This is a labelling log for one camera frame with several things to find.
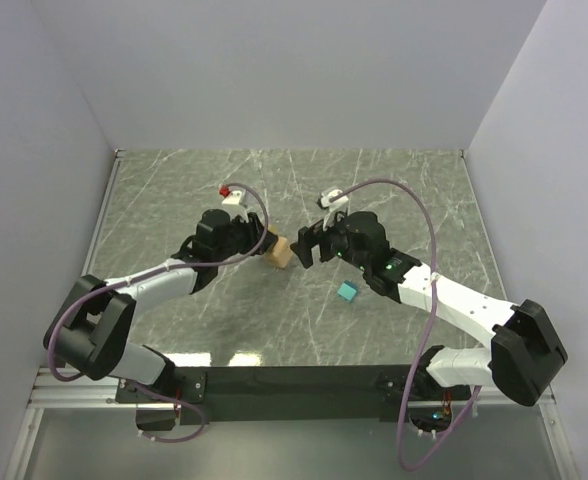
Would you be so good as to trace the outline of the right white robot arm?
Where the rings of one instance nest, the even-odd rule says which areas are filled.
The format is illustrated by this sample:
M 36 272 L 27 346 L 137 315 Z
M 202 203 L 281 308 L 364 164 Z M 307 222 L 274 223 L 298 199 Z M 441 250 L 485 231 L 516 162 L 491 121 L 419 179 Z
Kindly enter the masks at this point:
M 291 249 L 303 267 L 313 265 L 314 248 L 322 262 L 339 258 L 357 268 L 378 295 L 434 312 L 479 342 L 477 348 L 437 347 L 425 355 L 412 377 L 423 398 L 434 399 L 447 387 L 494 386 L 513 402 L 533 406 L 568 360 L 543 306 L 492 298 L 432 272 L 393 248 L 372 212 L 301 228 Z

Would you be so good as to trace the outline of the peach cube socket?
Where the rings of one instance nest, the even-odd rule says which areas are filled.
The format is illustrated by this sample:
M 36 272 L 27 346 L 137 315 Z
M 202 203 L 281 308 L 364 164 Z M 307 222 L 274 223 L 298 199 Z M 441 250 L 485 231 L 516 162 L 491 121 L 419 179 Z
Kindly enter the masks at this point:
M 289 242 L 286 237 L 278 235 L 272 227 L 269 227 L 268 231 L 276 236 L 276 242 L 264 254 L 264 258 L 271 266 L 285 269 L 293 256 Z

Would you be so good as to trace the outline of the teal plug adapter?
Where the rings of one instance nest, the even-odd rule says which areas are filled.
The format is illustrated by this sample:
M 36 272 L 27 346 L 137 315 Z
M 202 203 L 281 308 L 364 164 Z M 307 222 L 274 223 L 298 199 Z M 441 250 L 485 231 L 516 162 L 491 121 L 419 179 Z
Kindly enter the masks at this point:
M 358 286 L 349 281 L 342 282 L 337 290 L 337 295 L 348 303 L 352 303 L 358 293 Z

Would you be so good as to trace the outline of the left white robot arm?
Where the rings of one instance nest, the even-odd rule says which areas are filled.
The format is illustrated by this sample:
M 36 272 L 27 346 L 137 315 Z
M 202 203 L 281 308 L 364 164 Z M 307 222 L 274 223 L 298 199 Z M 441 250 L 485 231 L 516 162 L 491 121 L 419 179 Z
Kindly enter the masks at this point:
M 128 337 L 137 315 L 203 290 L 221 267 L 264 255 L 277 241 L 253 212 L 232 218 L 210 209 L 161 264 L 116 279 L 80 277 L 43 338 L 50 372 L 62 382 L 112 375 L 133 350 Z

